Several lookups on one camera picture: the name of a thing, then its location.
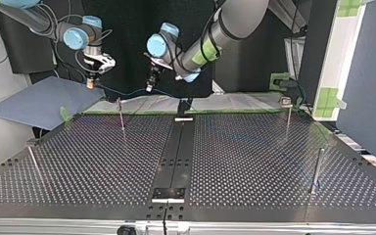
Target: black curtain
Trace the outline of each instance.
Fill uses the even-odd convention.
[[[200,36],[212,14],[212,0],[82,0],[86,15],[103,19],[104,29],[113,34],[104,43],[104,50],[116,60],[117,66],[103,77],[105,86],[121,92],[144,88],[149,71],[146,52],[147,39],[160,30],[164,22],[180,28],[179,42],[187,50]],[[193,83],[175,81],[167,71],[158,89],[178,98],[208,97],[212,93],[213,66]],[[115,99],[118,95],[107,92]]]

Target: metal frame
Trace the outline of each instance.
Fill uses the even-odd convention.
[[[197,117],[194,118],[194,121],[173,123],[167,146],[158,165],[151,188],[151,195],[153,195],[156,188],[166,187],[185,188],[186,195],[190,194],[195,119]],[[67,126],[69,125],[60,125],[46,135],[41,140],[41,143],[53,138]],[[330,138],[330,141],[342,151],[343,155],[346,155],[347,158],[352,158],[353,161],[359,164],[359,167],[367,171],[376,180],[376,168],[373,165],[368,164],[362,156],[358,155],[337,137],[330,135]],[[26,157],[27,150],[25,149],[11,158],[10,163],[15,164],[16,160]],[[8,162],[4,166],[0,166],[0,174],[8,167],[10,167]],[[24,212],[25,208],[28,208],[28,206],[21,208],[17,206],[0,206],[2,211],[0,212],[0,233],[101,234],[115,233],[120,226],[127,225],[136,227],[140,234],[147,234],[148,231],[149,234],[163,234],[165,225],[170,233],[179,232],[179,234],[376,234],[376,225],[352,224],[352,221],[365,224],[376,223],[376,210],[369,210],[368,214],[370,216],[367,219],[365,216],[357,214],[357,211],[328,210],[311,206],[279,211],[257,211],[252,208],[249,210],[209,211],[207,208],[193,208],[190,202],[185,200],[183,204],[173,202],[152,203],[139,209],[121,209],[121,215],[118,215],[118,209],[103,209],[103,212],[99,212],[97,209],[53,207],[51,210],[42,211],[41,214],[39,214],[39,211],[35,211],[34,213],[41,217],[36,219],[28,218],[28,211]],[[226,218],[226,213],[230,213],[230,220]],[[130,214],[142,214],[142,216],[138,215],[139,219],[135,221],[127,221]],[[54,217],[60,216],[63,219],[54,219]],[[323,224],[318,223],[319,221],[342,221],[348,224]]]

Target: gray panel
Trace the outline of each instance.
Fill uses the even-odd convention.
[[[185,205],[172,205],[176,220],[376,223],[376,168],[296,115],[290,128],[286,114],[197,116],[187,191]]]
[[[0,168],[0,217],[146,219],[172,117],[81,117]]]
[[[338,127],[376,156],[376,1],[365,11],[344,101]]]
[[[48,77],[0,103],[0,118],[53,130],[69,116],[84,112],[104,96],[101,89],[87,89],[83,84]]]

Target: metal rod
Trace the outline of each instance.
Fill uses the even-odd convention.
[[[38,162],[35,159],[35,155],[33,155],[32,147],[28,146],[28,150],[29,150],[29,154],[32,157],[33,164],[35,165],[36,168],[38,168]]]
[[[325,149],[319,149],[318,158],[317,158],[316,166],[315,166],[315,173],[313,175],[313,182],[312,182],[312,186],[310,189],[311,194],[315,193],[316,186],[318,185],[319,172],[320,172],[320,167],[322,164],[322,159],[323,159],[324,154],[325,154]]]
[[[292,108],[293,108],[293,107],[289,108],[288,127],[289,127],[289,125],[291,124]]]
[[[118,113],[120,114],[120,122],[121,122],[121,129],[124,130],[124,121],[123,121],[123,111],[121,108],[121,99],[117,99],[117,108],[118,108]]]

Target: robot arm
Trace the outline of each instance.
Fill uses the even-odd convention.
[[[40,7],[39,2],[40,0],[0,0],[0,12],[38,35],[62,41],[72,50],[82,50],[84,62],[90,66],[87,70],[87,87],[92,89],[94,81],[116,65],[112,57],[102,53],[102,21],[97,17],[85,16],[80,25],[55,23],[51,21],[55,16]]]
[[[269,0],[227,0],[213,14],[215,21],[207,35],[202,35],[187,52],[182,52],[176,41],[179,28],[171,23],[163,23],[161,31],[153,34],[147,43],[152,61],[151,75],[147,90],[151,91],[159,79],[163,68],[175,70],[176,79],[194,81],[207,62],[218,59],[218,55],[232,42],[245,39],[261,23]]]

